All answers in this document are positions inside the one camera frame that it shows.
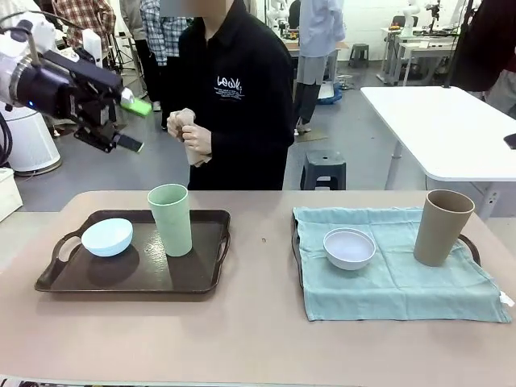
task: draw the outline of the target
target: black pants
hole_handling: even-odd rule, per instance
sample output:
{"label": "black pants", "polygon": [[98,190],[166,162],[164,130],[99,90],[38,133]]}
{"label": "black pants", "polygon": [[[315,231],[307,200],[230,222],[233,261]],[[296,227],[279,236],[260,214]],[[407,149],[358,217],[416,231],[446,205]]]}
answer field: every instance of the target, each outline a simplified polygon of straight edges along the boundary
{"label": "black pants", "polygon": [[136,51],[142,64],[148,97],[152,102],[161,101],[160,68],[154,54],[149,50],[147,40],[135,40]]}
{"label": "black pants", "polygon": [[181,100],[181,92],[175,90],[177,77],[181,77],[181,62],[179,57],[170,56],[167,59],[167,66],[161,67],[161,87],[168,92],[163,92],[161,98],[161,110],[163,111],[161,126],[167,126],[167,118],[170,113],[182,110],[184,104]]}
{"label": "black pants", "polygon": [[298,83],[293,101],[294,126],[300,118],[302,123],[309,123],[312,120],[319,98],[319,91],[321,91],[321,85]]}

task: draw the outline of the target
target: white air purifier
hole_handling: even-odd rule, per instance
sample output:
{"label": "white air purifier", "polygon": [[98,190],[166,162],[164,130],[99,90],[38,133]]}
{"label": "white air purifier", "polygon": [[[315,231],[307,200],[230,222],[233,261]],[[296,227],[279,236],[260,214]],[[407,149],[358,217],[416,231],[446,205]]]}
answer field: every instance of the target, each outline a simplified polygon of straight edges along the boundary
{"label": "white air purifier", "polygon": [[13,137],[13,149],[7,161],[16,174],[40,175],[58,168],[61,157],[43,116],[26,107],[15,107],[12,111],[6,111],[5,107],[0,102],[0,112]]}

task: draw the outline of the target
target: beige tabletop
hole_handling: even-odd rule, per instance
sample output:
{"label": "beige tabletop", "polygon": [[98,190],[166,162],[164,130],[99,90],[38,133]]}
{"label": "beige tabletop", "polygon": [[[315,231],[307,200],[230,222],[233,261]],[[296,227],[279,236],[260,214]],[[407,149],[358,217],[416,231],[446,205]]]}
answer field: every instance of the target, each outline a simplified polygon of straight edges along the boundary
{"label": "beige tabletop", "polygon": [[[299,42],[297,40],[288,40],[288,39],[282,39],[285,46],[287,46],[288,50],[291,52],[299,51]],[[347,44],[345,44],[343,41],[338,42],[335,45],[335,50],[340,51],[348,48]]]}
{"label": "beige tabletop", "polygon": [[[232,245],[212,298],[101,302],[34,290],[61,236],[96,210],[144,209],[146,194],[79,195],[0,275],[0,374],[141,385],[516,384],[515,323],[306,319],[290,246],[292,208],[417,206],[423,192],[192,193],[192,208],[232,217]],[[464,233],[516,298],[516,261],[477,216]]]}

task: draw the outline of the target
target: black sweatshirt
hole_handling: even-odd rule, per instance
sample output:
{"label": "black sweatshirt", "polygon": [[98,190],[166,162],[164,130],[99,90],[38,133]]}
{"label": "black sweatshirt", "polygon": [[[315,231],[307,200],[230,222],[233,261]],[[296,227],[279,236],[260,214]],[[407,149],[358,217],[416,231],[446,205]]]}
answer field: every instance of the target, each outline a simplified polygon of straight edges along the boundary
{"label": "black sweatshirt", "polygon": [[516,46],[516,1],[484,0],[465,36],[452,84],[489,90],[509,64]]}
{"label": "black sweatshirt", "polygon": [[195,190],[282,189],[293,143],[293,73],[285,45],[235,0],[206,44],[202,19],[179,39],[171,92],[211,131],[213,159],[190,169]]}

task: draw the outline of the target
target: light blue bowl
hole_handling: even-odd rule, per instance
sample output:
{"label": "light blue bowl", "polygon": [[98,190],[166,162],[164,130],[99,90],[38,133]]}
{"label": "light blue bowl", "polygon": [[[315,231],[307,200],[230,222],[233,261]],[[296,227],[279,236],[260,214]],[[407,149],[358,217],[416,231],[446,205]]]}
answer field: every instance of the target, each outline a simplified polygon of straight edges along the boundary
{"label": "light blue bowl", "polygon": [[126,219],[113,218],[95,223],[82,235],[81,242],[94,256],[116,256],[129,247],[133,228]]}

